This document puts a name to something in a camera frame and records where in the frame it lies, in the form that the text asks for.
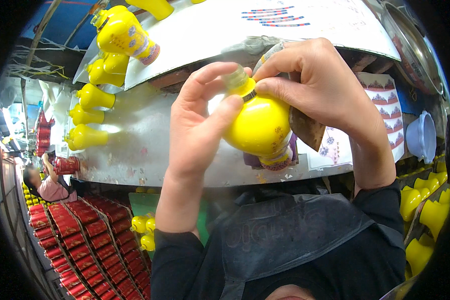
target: hand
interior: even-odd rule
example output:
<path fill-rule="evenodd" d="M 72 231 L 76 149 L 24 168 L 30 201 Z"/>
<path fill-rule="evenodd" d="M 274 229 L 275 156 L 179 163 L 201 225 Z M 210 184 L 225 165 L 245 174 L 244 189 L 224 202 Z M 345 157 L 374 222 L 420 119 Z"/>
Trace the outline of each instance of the hand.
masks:
<path fill-rule="evenodd" d="M 203 176 L 212 163 L 224 131 L 243 106 L 243 99 L 231 95 L 207 117 L 208 101 L 225 85 L 219 78 L 234 72 L 233 62 L 214 62 L 193 72 L 172 105 L 168 173 L 176 178 Z"/>
<path fill-rule="evenodd" d="M 385 129 L 377 108 L 330 41 L 318 38 L 284 47 L 253 76 L 258 93 L 278 97 L 357 140 L 373 138 L 377 127 Z M 273 77 L 280 72 L 300 72 L 300 83 Z"/>

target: pink shirt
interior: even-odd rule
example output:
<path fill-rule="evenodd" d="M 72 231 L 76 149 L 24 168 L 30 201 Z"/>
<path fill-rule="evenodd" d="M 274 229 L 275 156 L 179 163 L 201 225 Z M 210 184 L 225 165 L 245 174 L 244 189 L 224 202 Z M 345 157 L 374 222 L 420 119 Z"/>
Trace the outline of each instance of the pink shirt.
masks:
<path fill-rule="evenodd" d="M 50 202 L 63 199 L 69 194 L 60 183 L 53 182 L 52 177 L 50 176 L 48 176 L 47 178 L 45 178 L 44 181 L 42 181 L 42 185 L 40 185 L 37 191 L 44 200 Z M 67 199 L 63 200 L 63 202 L 66 203 L 76 200 L 77 200 L 77 191 L 74 190 L 73 193 L 71 193 Z"/>

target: stainless steel pot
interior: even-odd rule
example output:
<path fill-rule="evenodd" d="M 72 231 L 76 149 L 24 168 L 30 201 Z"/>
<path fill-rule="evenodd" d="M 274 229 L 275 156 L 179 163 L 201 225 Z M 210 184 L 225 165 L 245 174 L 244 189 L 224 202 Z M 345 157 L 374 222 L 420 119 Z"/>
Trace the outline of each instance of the stainless steel pot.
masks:
<path fill-rule="evenodd" d="M 396 62 L 405 79 L 426 94 L 443 94 L 437 65 L 414 24 L 390 2 L 383 2 L 381 24 L 400 53 Z"/>

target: worker's arm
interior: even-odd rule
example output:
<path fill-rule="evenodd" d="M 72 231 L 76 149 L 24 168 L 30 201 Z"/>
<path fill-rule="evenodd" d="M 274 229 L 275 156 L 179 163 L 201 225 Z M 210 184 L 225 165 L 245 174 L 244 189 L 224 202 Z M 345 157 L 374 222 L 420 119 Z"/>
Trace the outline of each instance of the worker's arm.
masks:
<path fill-rule="evenodd" d="M 335 47 L 324 38 L 284 47 L 253 76 L 255 90 L 348 134 L 356 193 L 393 183 L 396 169 L 384 121 Z M 300 83 L 273 77 L 280 72 L 300 72 Z"/>
<path fill-rule="evenodd" d="M 193 232 L 198 237 L 205 170 L 243 106 L 243 99 L 232 95 L 207 117 L 208 100 L 225 87 L 219 76 L 236 69 L 236 63 L 215 62 L 193 72 L 172 105 L 169 164 L 155 215 L 156 229 L 162 232 Z"/>
<path fill-rule="evenodd" d="M 59 180 L 59 176 L 53 170 L 53 165 L 48 161 L 48 153 L 43 153 L 43 155 L 42 155 L 42 162 L 43 162 L 43 165 L 46 168 L 48 176 L 50 176 L 51 180 L 54 183 L 57 183 L 57 181 Z"/>

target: sleeve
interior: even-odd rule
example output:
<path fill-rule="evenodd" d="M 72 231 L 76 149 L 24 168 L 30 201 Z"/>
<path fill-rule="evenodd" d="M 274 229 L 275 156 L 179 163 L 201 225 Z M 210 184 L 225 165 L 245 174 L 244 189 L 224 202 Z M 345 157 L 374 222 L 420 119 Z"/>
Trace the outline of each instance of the sleeve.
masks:
<path fill-rule="evenodd" d="M 154 230 L 151 299 L 183 299 L 187 282 L 201 261 L 204 246 L 192 232 Z"/>
<path fill-rule="evenodd" d="M 353 204 L 375 222 L 404 233 L 398 181 L 379 189 L 360 190 Z"/>

